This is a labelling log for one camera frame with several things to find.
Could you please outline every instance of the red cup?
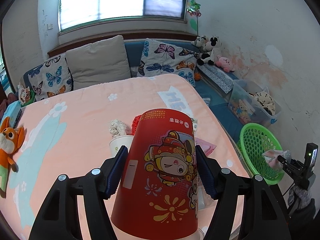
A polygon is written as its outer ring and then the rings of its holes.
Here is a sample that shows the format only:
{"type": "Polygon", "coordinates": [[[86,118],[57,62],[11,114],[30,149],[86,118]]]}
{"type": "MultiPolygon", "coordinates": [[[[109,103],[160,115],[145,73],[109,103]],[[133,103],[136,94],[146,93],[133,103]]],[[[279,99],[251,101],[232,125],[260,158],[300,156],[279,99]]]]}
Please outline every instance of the red cup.
{"type": "Polygon", "coordinates": [[[192,121],[153,109],[139,121],[111,221],[131,236],[175,240],[198,229],[198,182],[192,121]]]}

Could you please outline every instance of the red crocheted item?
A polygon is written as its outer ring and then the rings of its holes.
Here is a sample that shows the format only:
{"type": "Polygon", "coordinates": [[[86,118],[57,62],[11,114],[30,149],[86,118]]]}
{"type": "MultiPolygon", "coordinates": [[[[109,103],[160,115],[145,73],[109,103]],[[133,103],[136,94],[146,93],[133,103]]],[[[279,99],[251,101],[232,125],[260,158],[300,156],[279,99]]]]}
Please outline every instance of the red crocheted item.
{"type": "Polygon", "coordinates": [[[136,129],[137,129],[140,117],[141,117],[141,115],[138,115],[133,119],[133,122],[132,122],[132,135],[134,135],[136,133],[136,129]]]}

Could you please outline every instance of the pink plush toy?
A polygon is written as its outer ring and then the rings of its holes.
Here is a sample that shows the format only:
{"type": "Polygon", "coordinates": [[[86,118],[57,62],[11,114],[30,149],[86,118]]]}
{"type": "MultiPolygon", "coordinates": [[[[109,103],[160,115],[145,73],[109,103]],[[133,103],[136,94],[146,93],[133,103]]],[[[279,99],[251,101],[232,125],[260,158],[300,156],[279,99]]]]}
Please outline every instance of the pink plush toy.
{"type": "Polygon", "coordinates": [[[222,68],[224,72],[229,73],[230,71],[235,71],[230,59],[226,57],[221,57],[220,55],[218,55],[217,58],[218,58],[218,61],[216,61],[215,64],[218,67],[222,68]]]}

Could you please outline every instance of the bed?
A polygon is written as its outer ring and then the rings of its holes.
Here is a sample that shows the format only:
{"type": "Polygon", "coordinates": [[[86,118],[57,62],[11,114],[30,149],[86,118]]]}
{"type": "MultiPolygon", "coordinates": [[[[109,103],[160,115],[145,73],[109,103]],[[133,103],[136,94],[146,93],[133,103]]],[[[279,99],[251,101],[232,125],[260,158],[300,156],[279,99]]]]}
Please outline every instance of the bed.
{"type": "MultiPolygon", "coordinates": [[[[217,145],[209,157],[248,177],[219,121],[185,79],[164,74],[99,84],[23,108],[18,126],[27,130],[26,139],[13,157],[19,171],[10,171],[7,197],[0,199],[0,210],[15,234],[28,239],[35,216],[60,174],[83,176],[111,157],[111,120],[131,126],[135,116],[154,108],[173,108],[198,119],[196,137],[217,145]]],[[[105,201],[109,215],[115,196],[105,201]]],[[[83,239],[90,239],[80,196],[78,209],[83,239]]],[[[215,205],[199,211],[199,228],[209,226],[214,209],[215,205]]],[[[233,231],[241,224],[242,209],[240,196],[233,231]]]]}

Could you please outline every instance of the plastic storage box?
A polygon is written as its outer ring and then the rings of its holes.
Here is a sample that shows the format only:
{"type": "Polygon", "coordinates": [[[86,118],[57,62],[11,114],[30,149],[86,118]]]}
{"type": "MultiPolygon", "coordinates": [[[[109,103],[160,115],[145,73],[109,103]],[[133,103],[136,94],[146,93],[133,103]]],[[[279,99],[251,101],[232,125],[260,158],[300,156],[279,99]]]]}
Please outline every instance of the plastic storage box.
{"type": "Polygon", "coordinates": [[[262,106],[253,99],[250,94],[255,94],[263,91],[256,83],[251,80],[234,80],[234,87],[229,100],[228,108],[239,119],[242,124],[254,122],[268,127],[275,123],[280,114],[281,106],[275,101],[276,114],[270,115],[262,106]]]}

